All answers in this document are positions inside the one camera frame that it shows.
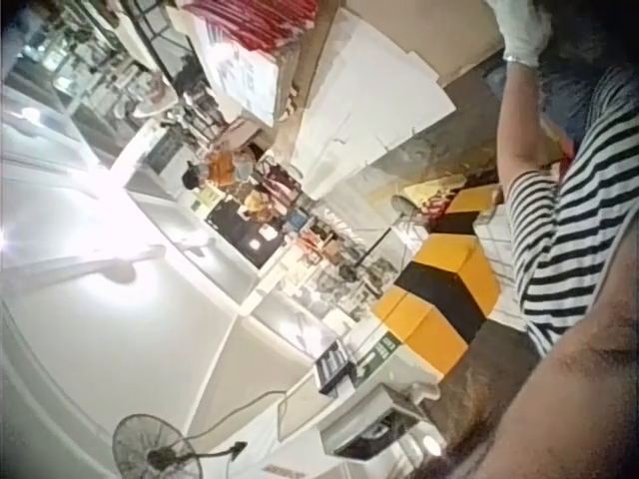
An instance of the hand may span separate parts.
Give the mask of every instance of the hand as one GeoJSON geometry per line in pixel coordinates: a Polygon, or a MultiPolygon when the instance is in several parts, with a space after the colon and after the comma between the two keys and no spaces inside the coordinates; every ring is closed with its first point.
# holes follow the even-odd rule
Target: hand
{"type": "Polygon", "coordinates": [[[539,66],[539,55],[548,44],[550,16],[538,11],[532,0],[486,0],[503,35],[504,58],[528,67],[539,66]]]}

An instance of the black and white striped shirt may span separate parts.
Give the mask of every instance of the black and white striped shirt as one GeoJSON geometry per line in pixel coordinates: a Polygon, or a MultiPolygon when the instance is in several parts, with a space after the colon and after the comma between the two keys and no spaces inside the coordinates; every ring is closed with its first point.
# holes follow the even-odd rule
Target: black and white striped shirt
{"type": "Polygon", "coordinates": [[[507,200],[517,299],[543,355],[592,307],[639,207],[639,103],[634,78],[611,71],[565,178],[518,177],[507,200]]]}

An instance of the striped shirt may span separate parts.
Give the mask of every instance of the striped shirt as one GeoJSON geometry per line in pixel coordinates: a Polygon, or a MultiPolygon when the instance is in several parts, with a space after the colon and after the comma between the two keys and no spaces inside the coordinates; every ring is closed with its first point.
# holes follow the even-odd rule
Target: striped shirt
{"type": "Polygon", "coordinates": [[[639,207],[638,92],[630,73],[608,72],[565,178],[532,171],[511,185],[517,300],[542,355],[592,307],[639,207]]]}

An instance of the yellow and black barrier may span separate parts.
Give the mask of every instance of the yellow and black barrier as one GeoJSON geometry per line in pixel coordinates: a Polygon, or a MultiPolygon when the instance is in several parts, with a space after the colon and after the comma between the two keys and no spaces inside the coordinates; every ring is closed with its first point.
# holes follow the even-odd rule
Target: yellow and black barrier
{"type": "Polygon", "coordinates": [[[499,284],[474,234],[496,185],[461,190],[373,312],[444,376],[492,311],[499,284]]]}

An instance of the white glove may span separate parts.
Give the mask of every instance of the white glove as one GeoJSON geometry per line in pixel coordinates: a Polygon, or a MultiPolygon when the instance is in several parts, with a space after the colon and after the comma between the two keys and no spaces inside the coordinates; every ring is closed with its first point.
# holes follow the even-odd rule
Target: white glove
{"type": "Polygon", "coordinates": [[[532,0],[486,0],[495,13],[505,44],[504,59],[536,68],[550,39],[550,16],[532,0]]]}

